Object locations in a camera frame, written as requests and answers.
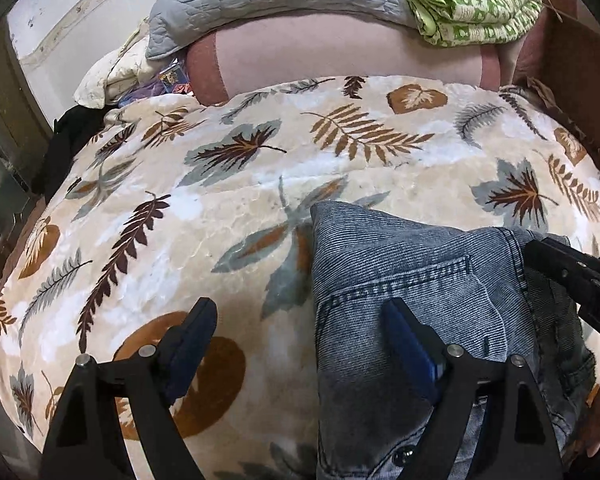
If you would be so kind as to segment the cream floral pillow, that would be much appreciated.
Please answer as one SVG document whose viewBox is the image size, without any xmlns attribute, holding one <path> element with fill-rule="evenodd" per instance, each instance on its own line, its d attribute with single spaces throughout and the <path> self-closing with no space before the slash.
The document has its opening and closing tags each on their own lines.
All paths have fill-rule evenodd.
<svg viewBox="0 0 600 480">
<path fill-rule="evenodd" d="M 121 47 L 104 55 L 86 72 L 73 93 L 74 102 L 101 110 L 117 103 L 125 92 L 147 84 L 169 64 L 148 60 L 148 42 L 149 24 L 144 18 Z"/>
</svg>

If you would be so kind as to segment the green patterned cloth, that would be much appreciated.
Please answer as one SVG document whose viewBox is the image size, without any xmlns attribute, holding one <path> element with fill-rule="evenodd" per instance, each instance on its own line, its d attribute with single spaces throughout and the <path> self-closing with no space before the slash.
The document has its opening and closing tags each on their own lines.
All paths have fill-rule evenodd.
<svg viewBox="0 0 600 480">
<path fill-rule="evenodd" d="M 436 47 L 507 44 L 524 36 L 543 0 L 406 0 L 417 30 Z"/>
</svg>

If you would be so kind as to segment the black garment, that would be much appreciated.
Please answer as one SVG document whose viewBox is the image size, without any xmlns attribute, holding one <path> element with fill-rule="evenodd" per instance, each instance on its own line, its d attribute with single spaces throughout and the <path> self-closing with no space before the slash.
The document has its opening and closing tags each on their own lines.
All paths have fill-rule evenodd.
<svg viewBox="0 0 600 480">
<path fill-rule="evenodd" d="M 54 121 L 54 135 L 50 140 L 43 166 L 38 174 L 40 190 L 49 203 L 68 176 L 76 154 L 89 140 L 104 128 L 104 118 L 112 106 L 88 108 L 76 105 Z"/>
</svg>

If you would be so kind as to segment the blue denim jeans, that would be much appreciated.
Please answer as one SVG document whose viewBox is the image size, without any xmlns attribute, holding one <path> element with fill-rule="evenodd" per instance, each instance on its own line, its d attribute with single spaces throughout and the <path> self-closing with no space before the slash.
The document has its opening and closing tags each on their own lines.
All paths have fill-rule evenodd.
<svg viewBox="0 0 600 480">
<path fill-rule="evenodd" d="M 320 478 L 396 478 L 428 422 L 381 327 L 391 298 L 475 358 L 523 356 L 558 444 L 570 441 L 595 359 L 565 289 L 524 265 L 533 232 L 427 226 L 340 202 L 311 216 Z"/>
</svg>

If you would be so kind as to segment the pink maroon sofa cushion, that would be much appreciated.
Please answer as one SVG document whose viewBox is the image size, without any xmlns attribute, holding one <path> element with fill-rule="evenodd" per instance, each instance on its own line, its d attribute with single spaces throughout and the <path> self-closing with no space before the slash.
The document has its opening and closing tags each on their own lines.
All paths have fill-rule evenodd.
<svg viewBox="0 0 600 480">
<path fill-rule="evenodd" d="M 496 90 L 542 72 L 559 25 L 542 12 L 531 32 L 510 44 L 437 48 L 414 29 L 371 18 L 282 14 L 210 32 L 188 47 L 185 69 L 206 105 L 333 76 L 402 75 Z"/>
</svg>

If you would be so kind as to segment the purple printed packet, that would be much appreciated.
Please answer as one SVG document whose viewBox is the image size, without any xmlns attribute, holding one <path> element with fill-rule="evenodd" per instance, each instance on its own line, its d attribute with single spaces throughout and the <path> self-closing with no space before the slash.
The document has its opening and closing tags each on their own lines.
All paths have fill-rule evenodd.
<svg viewBox="0 0 600 480">
<path fill-rule="evenodd" d="M 146 82 L 146 84 L 140 84 L 129 92 L 126 92 L 117 102 L 117 106 L 124 107 L 141 99 L 163 96 L 169 93 L 193 93 L 182 60 L 172 61 L 166 68 L 160 70 L 155 77 Z"/>
</svg>

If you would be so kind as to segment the glass door wooden cabinet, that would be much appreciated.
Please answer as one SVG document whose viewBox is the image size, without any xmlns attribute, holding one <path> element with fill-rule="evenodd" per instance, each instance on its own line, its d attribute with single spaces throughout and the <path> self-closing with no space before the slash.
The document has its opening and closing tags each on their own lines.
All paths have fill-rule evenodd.
<svg viewBox="0 0 600 480">
<path fill-rule="evenodd" d="M 52 136 L 0 20 L 0 252 L 9 255 L 40 199 L 31 190 Z"/>
</svg>

